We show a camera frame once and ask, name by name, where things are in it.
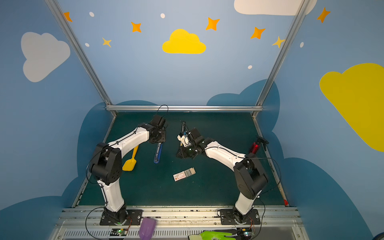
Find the red white staple box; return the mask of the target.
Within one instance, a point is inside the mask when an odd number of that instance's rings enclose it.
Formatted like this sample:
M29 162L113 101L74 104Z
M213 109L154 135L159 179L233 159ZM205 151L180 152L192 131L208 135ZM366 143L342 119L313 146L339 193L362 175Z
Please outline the red white staple box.
M187 170L182 171L180 173L174 174L173 178L174 178L174 181L177 182L177 181L180 181L180 180L185 179L187 177L190 177L190 176L194 175L195 173L196 173L196 170L194 168L190 168L190 169L187 169Z

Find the black stapler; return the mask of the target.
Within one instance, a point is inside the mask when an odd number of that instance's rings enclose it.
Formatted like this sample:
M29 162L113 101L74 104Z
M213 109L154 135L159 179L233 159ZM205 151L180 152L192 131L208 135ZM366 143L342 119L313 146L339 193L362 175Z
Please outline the black stapler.
M186 122L185 121L181 121L181 123L182 123L182 129L181 129L180 135L184 136L186 134Z

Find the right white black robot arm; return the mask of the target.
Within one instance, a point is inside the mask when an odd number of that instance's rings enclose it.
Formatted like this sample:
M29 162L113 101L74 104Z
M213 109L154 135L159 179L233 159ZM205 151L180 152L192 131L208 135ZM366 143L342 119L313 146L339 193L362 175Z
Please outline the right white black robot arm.
M240 194L233 211L238 223L244 222L253 209L255 199L259 197L269 182L260 159L255 158L252 153L245 155L235 152L210 138L202 141L182 138L179 141L178 158L193 159L197 155L205 155L234 172Z

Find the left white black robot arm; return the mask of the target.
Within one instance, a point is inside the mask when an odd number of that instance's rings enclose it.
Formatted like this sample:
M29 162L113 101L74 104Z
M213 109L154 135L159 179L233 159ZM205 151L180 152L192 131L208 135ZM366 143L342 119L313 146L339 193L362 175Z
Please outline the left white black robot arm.
M104 216L115 225L127 219L126 204L121 194L120 177L123 172L123 157L142 143L164 143L164 123L140 124L127 135L109 142L99 143L89 164L89 172L101 187L105 201Z

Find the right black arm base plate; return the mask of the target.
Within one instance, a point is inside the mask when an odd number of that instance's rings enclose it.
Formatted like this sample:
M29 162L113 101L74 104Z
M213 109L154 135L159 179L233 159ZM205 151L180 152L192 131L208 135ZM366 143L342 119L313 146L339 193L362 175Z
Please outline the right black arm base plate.
M242 215L236 209L220 209L219 216L222 225L260 225L261 216L258 210L251 209L245 215Z

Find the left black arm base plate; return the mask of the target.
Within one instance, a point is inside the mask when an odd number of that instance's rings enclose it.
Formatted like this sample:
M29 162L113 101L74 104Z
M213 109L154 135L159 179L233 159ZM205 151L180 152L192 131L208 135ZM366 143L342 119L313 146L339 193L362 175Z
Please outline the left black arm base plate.
M105 209L102 213L100 226L139 226L142 220L142 210L120 210L111 212Z

